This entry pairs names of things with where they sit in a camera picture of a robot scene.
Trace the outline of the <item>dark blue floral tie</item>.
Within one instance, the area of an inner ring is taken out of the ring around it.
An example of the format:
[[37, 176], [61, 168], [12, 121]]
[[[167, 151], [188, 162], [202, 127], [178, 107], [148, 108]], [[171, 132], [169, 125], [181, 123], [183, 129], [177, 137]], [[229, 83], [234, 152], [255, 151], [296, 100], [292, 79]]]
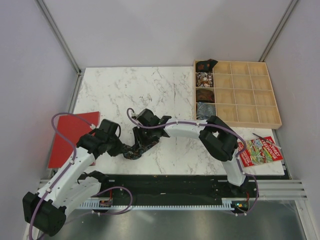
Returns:
[[159, 140], [147, 142], [147, 143], [135, 143], [133, 146], [123, 144], [122, 154], [125, 159], [128, 160], [137, 160], [142, 157], [144, 153], [153, 148], [159, 143]]

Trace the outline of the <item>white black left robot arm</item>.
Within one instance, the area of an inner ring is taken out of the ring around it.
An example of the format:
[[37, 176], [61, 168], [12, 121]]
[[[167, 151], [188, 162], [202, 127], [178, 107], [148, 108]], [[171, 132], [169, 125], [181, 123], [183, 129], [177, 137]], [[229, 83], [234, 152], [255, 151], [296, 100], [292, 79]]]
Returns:
[[66, 222], [67, 217], [84, 201], [97, 194], [106, 196], [110, 191], [108, 182], [89, 176], [76, 184], [81, 174], [106, 152], [117, 153], [122, 143], [116, 132], [119, 124], [103, 119], [100, 126], [81, 136], [73, 152], [61, 169], [37, 193], [28, 192], [22, 199], [24, 218], [29, 223], [29, 238], [33, 228], [54, 236]]

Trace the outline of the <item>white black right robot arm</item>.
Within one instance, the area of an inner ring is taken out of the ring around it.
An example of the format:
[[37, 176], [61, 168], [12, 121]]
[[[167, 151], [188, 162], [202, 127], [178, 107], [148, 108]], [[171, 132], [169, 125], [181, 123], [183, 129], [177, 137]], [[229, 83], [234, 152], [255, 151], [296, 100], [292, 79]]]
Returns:
[[183, 120], [167, 115], [159, 118], [149, 109], [136, 115], [132, 108], [128, 108], [126, 113], [137, 127], [153, 137], [184, 137], [201, 141], [209, 154], [222, 162], [230, 193], [240, 197], [247, 191], [246, 175], [239, 163], [239, 155], [244, 150], [239, 150], [238, 143], [245, 144], [245, 140], [218, 116], [212, 115], [207, 120]]

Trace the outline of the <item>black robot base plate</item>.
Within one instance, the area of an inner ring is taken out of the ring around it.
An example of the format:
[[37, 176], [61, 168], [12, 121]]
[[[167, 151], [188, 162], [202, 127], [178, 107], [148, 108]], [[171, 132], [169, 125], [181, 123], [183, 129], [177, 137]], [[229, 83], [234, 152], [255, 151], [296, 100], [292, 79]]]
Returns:
[[101, 184], [100, 197], [110, 197], [113, 206], [207, 206], [221, 205], [223, 199], [246, 201], [259, 196], [257, 184], [248, 178], [242, 186], [213, 175], [107, 175], [93, 171], [81, 179], [90, 177]]

